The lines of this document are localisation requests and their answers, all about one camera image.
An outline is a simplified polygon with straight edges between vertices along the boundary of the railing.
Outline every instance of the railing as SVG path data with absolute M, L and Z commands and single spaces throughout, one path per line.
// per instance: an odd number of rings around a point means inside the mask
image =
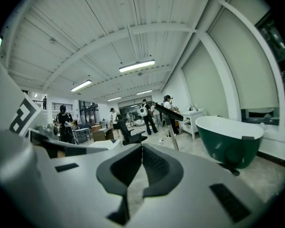
M 52 102 L 52 110 L 60 110 L 60 106 L 63 105 L 63 103 L 55 103 Z M 72 111 L 73 105 L 72 104 L 64 104 L 66 106 L 66 111 Z
M 33 100 L 33 102 L 35 102 L 36 105 L 39 106 L 40 108 L 43 108 L 43 101 Z

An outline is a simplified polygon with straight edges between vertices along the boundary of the bathtub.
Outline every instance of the bathtub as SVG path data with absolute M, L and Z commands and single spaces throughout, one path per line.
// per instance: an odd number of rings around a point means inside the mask
M 234 168 L 247 167 L 262 142 L 263 128 L 217 116 L 203 116 L 195 121 L 209 155 Z

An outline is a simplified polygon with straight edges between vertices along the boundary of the white shirt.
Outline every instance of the white shirt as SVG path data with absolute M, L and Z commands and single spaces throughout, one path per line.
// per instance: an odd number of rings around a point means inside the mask
M 173 106 L 172 106 L 172 104 L 169 102 L 169 101 L 166 101 L 164 104 L 163 104 L 163 106 L 165 107 L 165 108 L 167 108 L 167 109 L 171 109 Z
M 158 115 L 160 113 L 158 110 L 155 109 L 154 105 L 151 106 L 151 111 L 153 112 L 153 115 Z
M 118 113 L 117 111 L 111 112 L 111 115 L 112 115 L 112 117 L 113 117 L 113 119 L 112 119 L 113 124 L 117 124 L 116 116 L 117 116 L 118 114 L 119 114 L 119 113 Z

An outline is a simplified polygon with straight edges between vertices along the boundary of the person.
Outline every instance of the person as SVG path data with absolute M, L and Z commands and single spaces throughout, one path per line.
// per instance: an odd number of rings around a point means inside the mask
M 149 134 L 149 135 L 151 135 L 152 133 L 151 133 L 151 129 L 150 129 L 150 127 L 149 127 L 149 123 L 151 124 L 151 127 L 152 127 L 152 129 L 153 129 L 153 132 L 154 133 L 157 133 L 157 129 L 156 129 L 156 127 L 155 127 L 155 125 L 154 125 L 154 122 L 153 122 L 153 119 L 152 119 L 152 117 L 151 117 L 151 109 L 150 109 L 150 106 L 147 104 L 147 100 L 146 99 L 144 99 L 143 101 L 142 101 L 142 107 L 141 107 L 141 109 L 142 108 L 145 108 L 145 110 L 147 111 L 147 115 L 146 116 L 143 116 L 143 120 L 144 120 L 144 123 L 146 124 L 146 127 L 147 127 L 147 133 Z
M 60 113 L 56 116 L 56 126 L 60 129 L 60 140 L 62 142 L 74 143 L 74 135 L 71 128 L 72 122 L 72 115 L 67 112 L 66 106 L 62 104 Z
M 134 127 L 134 117 L 132 112 L 127 113 L 128 122 L 130 123 L 131 127 Z
M 119 125 L 117 124 L 117 121 L 116 121 L 116 116 L 119 115 L 119 112 L 114 110 L 114 108 L 111 108 L 110 109 L 110 113 L 111 113 L 113 128 L 114 128 L 114 130 L 116 130 L 117 136 L 119 137 L 120 136 L 120 134 L 119 134 Z
M 151 112 L 152 112 L 152 114 L 154 116 L 155 124 L 158 127 L 158 126 L 160 126 L 162 124 L 162 122 L 161 122 L 160 112 L 155 109 L 155 105 L 156 105 L 156 103 L 153 101 L 152 102 L 152 106 L 151 106 Z
M 178 112 L 177 109 L 174 108 L 174 106 L 172 105 L 171 103 L 171 97 L 170 95 L 166 95 L 164 97 L 164 104 L 163 106 L 171 111 L 174 111 L 174 112 Z M 173 129 L 173 132 L 174 132 L 174 136 L 178 135 L 180 132 L 177 130 L 176 126 L 175 126 L 175 119 L 173 118 L 170 118 L 171 120 L 171 126 L 172 126 L 172 129 Z
M 43 98 L 43 110 L 47 109 L 47 96 L 45 95 Z

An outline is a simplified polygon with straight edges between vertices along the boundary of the white bathtub rim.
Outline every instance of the white bathtub rim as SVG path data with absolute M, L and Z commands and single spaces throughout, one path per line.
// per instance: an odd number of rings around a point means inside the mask
M 202 121 L 209 120 L 211 120 L 213 123 L 216 122 L 220 124 L 220 126 L 218 126 L 218 124 L 216 124 L 216 126 L 204 126 L 205 122 Z M 264 136 L 264 129 L 258 125 L 252 123 L 242 123 L 219 116 L 202 116 L 196 119 L 195 124 L 205 130 L 237 139 L 242 139 L 242 136 L 254 137 L 254 139 L 259 139 Z

